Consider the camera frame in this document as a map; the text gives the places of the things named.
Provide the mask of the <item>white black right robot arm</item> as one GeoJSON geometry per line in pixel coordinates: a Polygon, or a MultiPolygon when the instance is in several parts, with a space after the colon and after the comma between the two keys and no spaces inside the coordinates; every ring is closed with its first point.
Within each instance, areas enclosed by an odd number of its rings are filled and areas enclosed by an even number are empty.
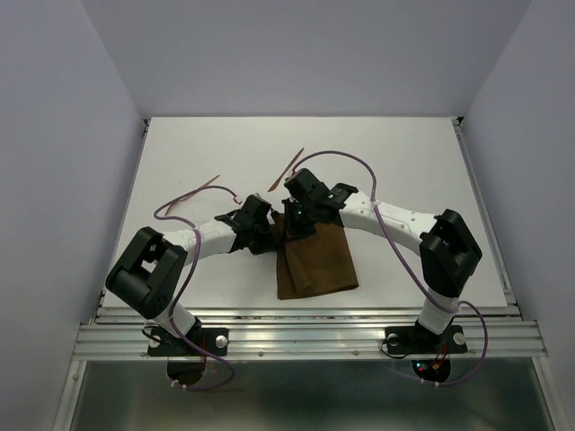
{"type": "Polygon", "coordinates": [[[328,188],[304,168],[293,172],[284,187],[287,234],[304,238],[317,224],[372,233],[386,239],[398,260],[425,295],[413,339],[433,350],[459,310],[459,298],[482,259],[482,250],[459,213],[418,213],[376,198],[377,179],[371,176],[369,193],[338,183],[328,188]]]}

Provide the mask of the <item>brown cloth napkin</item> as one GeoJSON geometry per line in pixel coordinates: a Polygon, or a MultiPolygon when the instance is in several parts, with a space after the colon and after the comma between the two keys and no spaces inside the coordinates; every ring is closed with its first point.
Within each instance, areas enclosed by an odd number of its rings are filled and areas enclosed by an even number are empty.
{"type": "Polygon", "coordinates": [[[344,229],[318,224],[316,233],[283,242],[276,251],[280,300],[331,295],[358,288],[359,281],[344,229]]]}

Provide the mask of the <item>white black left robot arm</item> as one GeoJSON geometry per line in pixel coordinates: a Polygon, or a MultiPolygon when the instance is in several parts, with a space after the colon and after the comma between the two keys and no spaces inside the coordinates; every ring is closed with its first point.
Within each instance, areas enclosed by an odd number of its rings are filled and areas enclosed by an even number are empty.
{"type": "Polygon", "coordinates": [[[187,230],[159,233],[139,229],[109,272],[105,287],[148,321],[169,333],[169,343],[189,354],[202,344],[201,323],[179,304],[176,287],[185,267],[198,261],[247,249],[274,251],[269,221],[271,203],[250,195],[241,207],[187,230]]]}

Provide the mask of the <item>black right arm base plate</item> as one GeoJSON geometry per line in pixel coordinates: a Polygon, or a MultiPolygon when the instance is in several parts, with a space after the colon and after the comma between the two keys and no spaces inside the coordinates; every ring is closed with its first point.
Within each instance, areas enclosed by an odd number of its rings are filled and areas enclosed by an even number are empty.
{"type": "Polygon", "coordinates": [[[449,326],[437,335],[421,326],[392,326],[385,329],[382,344],[392,356],[464,354],[468,351],[463,328],[449,326]]]}

